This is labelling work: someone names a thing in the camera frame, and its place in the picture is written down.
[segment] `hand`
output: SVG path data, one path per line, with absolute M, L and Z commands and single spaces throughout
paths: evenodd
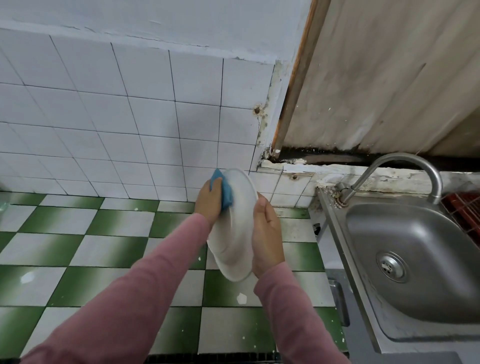
M 219 177 L 213 181 L 212 190 L 210 191 L 210 180 L 205 182 L 204 186 L 198 193 L 195 202 L 195 213 L 205 216 L 210 224 L 210 230 L 215 224 L 218 215 L 222 209 L 222 178 Z
M 285 262 L 280 220 L 272 205 L 261 194 L 258 194 L 253 209 L 252 247 L 252 271 L 257 278 L 270 268 Z

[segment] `forearm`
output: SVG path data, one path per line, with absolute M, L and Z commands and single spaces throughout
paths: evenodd
M 254 291 L 285 363 L 349 363 L 285 262 L 265 272 Z
M 199 214 L 56 328 L 22 363 L 143 363 L 210 232 Z

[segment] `drain strainer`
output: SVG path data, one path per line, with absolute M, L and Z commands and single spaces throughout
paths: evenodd
M 408 280 L 406 264 L 402 258 L 392 252 L 377 254 L 377 265 L 391 280 L 405 283 Z

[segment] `blue sponge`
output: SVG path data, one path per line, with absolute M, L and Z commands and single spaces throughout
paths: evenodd
M 228 184 L 223 173 L 217 168 L 210 179 L 210 190 L 212 190 L 213 181 L 219 177 L 222 177 L 222 211 L 224 211 L 227 207 L 233 204 L 232 188 Z

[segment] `faucet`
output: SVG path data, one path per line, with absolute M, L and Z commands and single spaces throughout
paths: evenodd
M 374 170 L 376 170 L 381 164 L 389 162 L 391 160 L 404 160 L 407 162 L 412 162 L 417 166 L 421 167 L 425 172 L 427 172 L 432 182 L 432 191 L 427 197 L 427 202 L 430 202 L 434 205 L 438 204 L 442 198 L 442 177 L 437 168 L 435 168 L 429 161 L 425 160 L 422 157 L 416 156 L 415 154 L 410 153 L 390 153 L 381 156 L 376 159 L 370 167 L 368 167 L 365 172 L 357 179 L 357 181 L 349 186 L 346 183 L 340 182 L 335 185 L 337 191 L 340 192 L 340 196 L 336 198 L 336 201 L 340 206 L 345 207 L 353 195 L 357 192 L 358 188 L 370 177 Z

